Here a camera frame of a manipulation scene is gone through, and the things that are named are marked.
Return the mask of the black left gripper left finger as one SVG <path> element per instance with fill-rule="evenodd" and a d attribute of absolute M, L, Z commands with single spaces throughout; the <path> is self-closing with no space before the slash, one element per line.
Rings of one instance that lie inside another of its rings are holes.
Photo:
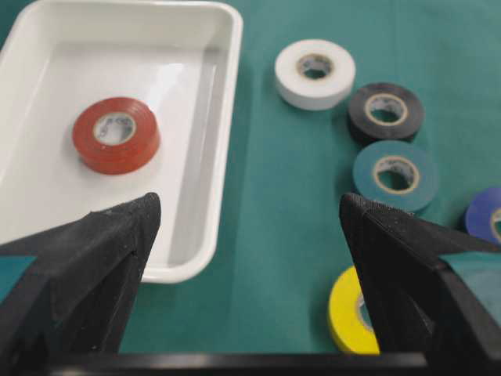
<path fill-rule="evenodd" d="M 155 193 L 1 246 L 1 372 L 116 353 L 160 227 Z"/>

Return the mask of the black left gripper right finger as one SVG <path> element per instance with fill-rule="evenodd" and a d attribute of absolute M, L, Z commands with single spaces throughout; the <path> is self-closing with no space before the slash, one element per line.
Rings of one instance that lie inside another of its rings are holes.
<path fill-rule="evenodd" d="M 498 246 L 355 193 L 342 195 L 339 216 L 381 352 L 500 362 L 500 325 L 443 259 L 498 256 Z"/>

